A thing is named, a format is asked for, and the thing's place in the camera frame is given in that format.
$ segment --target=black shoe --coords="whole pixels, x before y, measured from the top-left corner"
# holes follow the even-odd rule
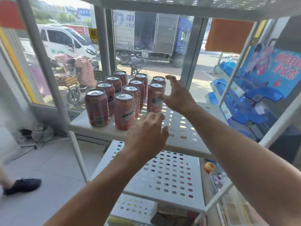
[[[9,189],[3,189],[3,194],[8,196],[18,192],[31,192],[40,187],[42,180],[37,178],[16,180],[13,186]]]

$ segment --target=soda can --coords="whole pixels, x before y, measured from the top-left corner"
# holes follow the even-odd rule
[[[129,83],[129,86],[137,86],[140,91],[140,103],[139,103],[139,108],[143,107],[144,103],[144,83],[142,80],[131,80]]]
[[[105,82],[110,82],[113,84],[113,87],[115,89],[115,94],[121,92],[121,80],[118,76],[106,76]]]
[[[122,86],[125,86],[128,84],[128,75],[126,74],[125,71],[123,71],[123,70],[114,71],[113,76],[120,77]]]
[[[96,86],[97,89],[103,89],[108,97],[108,106],[109,106],[109,115],[112,116],[114,114],[114,98],[115,98],[115,89],[111,82],[103,82],[99,83]]]
[[[161,76],[155,76],[153,77],[152,83],[162,83],[164,85],[164,87],[166,87],[166,80],[164,77],[161,77]]]
[[[148,89],[148,106],[149,112],[160,113],[163,106],[163,101],[156,97],[155,92],[165,92],[164,85],[162,83],[151,83]]]
[[[139,107],[140,107],[140,90],[138,86],[123,86],[122,91],[129,92],[134,95],[135,99],[135,118],[139,116]]]
[[[146,74],[138,73],[135,75],[134,79],[142,80],[144,83],[144,99],[148,96],[148,76]]]
[[[108,99],[103,89],[92,88],[86,91],[85,105],[90,125],[103,127],[109,123]]]
[[[115,127],[128,130],[135,122],[135,99],[129,92],[115,94],[114,99]]]

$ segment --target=tile floor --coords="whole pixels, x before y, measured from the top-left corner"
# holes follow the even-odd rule
[[[89,175],[103,157],[105,146],[78,141]],[[5,166],[12,179],[41,178],[41,187],[27,194],[0,194],[1,226],[42,226],[83,186],[84,179],[71,143],[45,144]]]

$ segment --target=hand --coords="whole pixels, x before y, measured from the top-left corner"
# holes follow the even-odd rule
[[[169,136],[168,126],[161,132],[162,121],[165,116],[162,113],[150,112],[143,115],[126,135],[124,149],[132,152],[136,161],[147,163],[164,148]]]
[[[166,96],[161,92],[156,92],[156,96],[160,98],[170,109],[185,116],[187,112],[197,106],[197,103],[194,101],[186,87],[183,86],[182,82],[180,80],[177,81],[175,76],[167,75],[166,79],[170,80],[170,96]]]

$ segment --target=van windshield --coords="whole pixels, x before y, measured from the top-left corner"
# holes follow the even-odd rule
[[[68,28],[65,29],[67,32],[71,33],[71,35],[73,35],[83,46],[87,46],[89,45],[89,43],[79,34],[77,33],[75,30]]]

